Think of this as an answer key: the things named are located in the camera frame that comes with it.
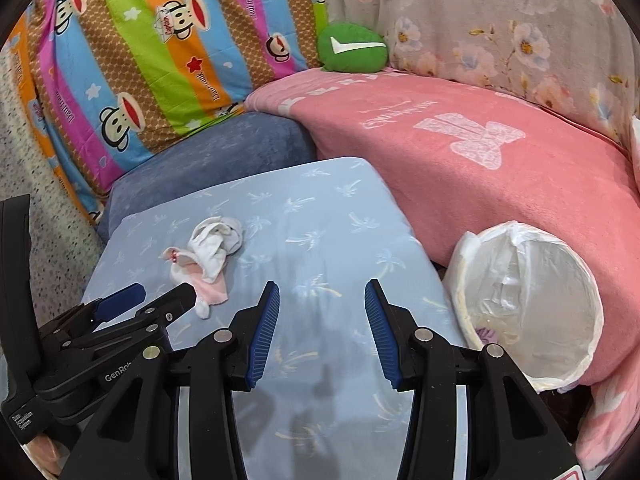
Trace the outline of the person's left hand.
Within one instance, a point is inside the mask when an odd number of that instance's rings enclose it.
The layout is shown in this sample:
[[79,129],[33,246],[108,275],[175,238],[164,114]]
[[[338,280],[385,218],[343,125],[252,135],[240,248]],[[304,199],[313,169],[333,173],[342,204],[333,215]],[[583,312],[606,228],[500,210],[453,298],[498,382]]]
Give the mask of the person's left hand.
[[23,445],[22,449],[46,479],[57,479],[70,456],[66,446],[43,434]]

